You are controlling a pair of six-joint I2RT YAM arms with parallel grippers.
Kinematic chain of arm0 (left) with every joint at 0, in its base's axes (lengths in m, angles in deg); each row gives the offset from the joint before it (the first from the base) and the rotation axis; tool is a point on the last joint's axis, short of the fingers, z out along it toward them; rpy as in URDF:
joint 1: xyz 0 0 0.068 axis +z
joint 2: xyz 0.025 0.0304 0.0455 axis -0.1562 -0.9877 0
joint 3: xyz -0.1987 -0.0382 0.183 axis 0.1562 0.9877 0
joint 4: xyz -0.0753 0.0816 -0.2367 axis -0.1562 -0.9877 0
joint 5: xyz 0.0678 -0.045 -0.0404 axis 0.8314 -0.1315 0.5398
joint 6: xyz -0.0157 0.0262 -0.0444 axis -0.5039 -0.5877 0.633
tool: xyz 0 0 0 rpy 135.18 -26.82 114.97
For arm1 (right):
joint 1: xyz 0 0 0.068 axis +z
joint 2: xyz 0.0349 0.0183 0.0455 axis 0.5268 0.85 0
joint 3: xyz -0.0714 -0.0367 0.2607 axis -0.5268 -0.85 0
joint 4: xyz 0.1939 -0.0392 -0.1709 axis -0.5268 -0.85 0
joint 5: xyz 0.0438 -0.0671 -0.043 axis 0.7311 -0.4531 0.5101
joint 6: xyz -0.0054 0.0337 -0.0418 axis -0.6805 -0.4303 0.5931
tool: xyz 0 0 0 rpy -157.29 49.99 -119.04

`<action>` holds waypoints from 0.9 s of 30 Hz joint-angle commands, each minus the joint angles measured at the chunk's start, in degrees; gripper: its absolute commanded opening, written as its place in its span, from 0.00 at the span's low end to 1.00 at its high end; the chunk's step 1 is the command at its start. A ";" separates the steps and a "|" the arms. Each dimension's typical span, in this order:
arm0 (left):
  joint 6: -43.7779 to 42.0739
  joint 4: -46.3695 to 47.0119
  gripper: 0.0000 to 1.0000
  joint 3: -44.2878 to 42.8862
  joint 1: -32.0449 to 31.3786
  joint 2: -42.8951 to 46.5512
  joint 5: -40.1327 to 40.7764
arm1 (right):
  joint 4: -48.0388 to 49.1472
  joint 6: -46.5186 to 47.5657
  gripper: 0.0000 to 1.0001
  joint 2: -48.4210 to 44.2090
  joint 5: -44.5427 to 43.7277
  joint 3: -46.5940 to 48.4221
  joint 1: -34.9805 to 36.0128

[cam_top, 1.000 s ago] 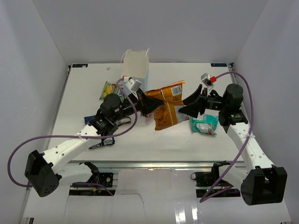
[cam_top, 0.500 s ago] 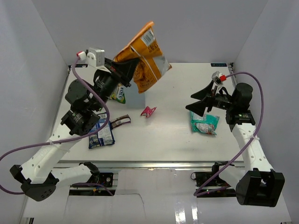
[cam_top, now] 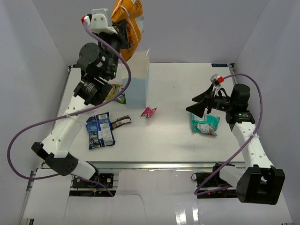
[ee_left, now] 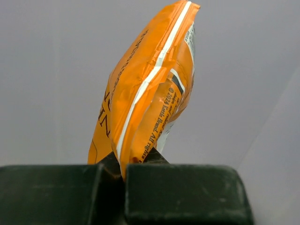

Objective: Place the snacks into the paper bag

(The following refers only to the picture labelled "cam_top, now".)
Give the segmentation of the orange chips bag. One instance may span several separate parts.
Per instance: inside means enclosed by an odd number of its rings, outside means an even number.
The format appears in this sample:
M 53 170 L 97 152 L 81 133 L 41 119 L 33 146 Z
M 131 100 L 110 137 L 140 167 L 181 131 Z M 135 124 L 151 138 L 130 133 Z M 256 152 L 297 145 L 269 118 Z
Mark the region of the orange chips bag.
M 112 11 L 112 21 L 119 23 L 126 21 L 126 32 L 128 43 L 131 45 L 128 49 L 121 50 L 121 55 L 128 61 L 142 39 L 144 14 L 143 6 L 140 0 L 117 0 Z

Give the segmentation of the teal mint candy bag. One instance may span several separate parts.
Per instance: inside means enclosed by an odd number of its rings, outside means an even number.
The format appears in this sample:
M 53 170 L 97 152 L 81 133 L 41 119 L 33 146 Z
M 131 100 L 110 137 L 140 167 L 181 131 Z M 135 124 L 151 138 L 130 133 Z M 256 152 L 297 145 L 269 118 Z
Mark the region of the teal mint candy bag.
M 194 133 L 217 136 L 220 117 L 204 114 L 202 118 L 191 113 L 191 126 Z

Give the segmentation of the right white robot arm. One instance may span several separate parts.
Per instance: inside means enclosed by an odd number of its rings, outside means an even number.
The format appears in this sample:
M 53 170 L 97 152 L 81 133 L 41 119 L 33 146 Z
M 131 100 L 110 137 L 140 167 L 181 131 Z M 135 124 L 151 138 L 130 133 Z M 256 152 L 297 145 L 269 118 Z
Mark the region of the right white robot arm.
M 210 179 L 217 187 L 226 183 L 236 190 L 241 203 L 257 203 L 275 205 L 278 202 L 285 173 L 268 159 L 259 137 L 256 135 L 258 125 L 248 110 L 250 88 L 244 84 L 236 84 L 231 95 L 223 88 L 216 89 L 211 85 L 204 93 L 192 98 L 194 105 L 186 110 L 196 116 L 219 110 L 226 113 L 226 122 L 236 137 L 245 163 L 243 172 L 230 163 L 217 163 L 211 175 L 198 188 Z

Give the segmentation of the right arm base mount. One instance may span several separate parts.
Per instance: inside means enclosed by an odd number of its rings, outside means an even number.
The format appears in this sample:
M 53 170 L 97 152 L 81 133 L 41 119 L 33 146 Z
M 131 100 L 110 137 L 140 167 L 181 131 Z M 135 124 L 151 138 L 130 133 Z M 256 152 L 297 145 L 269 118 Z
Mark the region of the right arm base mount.
M 215 165 L 212 168 L 212 172 L 214 172 L 216 169 L 218 169 L 221 166 L 222 163 L 215 163 Z M 198 187 L 203 181 L 205 181 L 212 172 L 195 172 L 191 175 L 191 180 L 196 182 L 196 186 Z M 217 175 L 215 175 L 213 178 L 211 178 L 208 182 L 206 182 L 203 187 L 198 191 L 198 193 L 205 192 L 208 190 L 218 189 L 222 188 L 219 191 L 211 191 L 209 193 L 206 193 L 204 195 L 198 195 L 198 199 L 213 199 L 213 198 L 237 198 L 236 190 L 232 187 L 225 188 L 229 186 L 229 184 L 220 179 L 219 172 Z

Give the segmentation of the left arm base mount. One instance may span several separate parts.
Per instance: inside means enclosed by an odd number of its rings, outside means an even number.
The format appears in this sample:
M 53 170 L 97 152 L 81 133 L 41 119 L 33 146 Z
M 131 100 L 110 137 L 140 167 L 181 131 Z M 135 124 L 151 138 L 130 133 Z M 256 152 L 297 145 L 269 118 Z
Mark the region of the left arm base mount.
M 114 197 L 114 174 L 99 173 L 94 178 L 94 182 L 87 182 L 74 176 L 69 191 L 70 196 L 77 197 Z

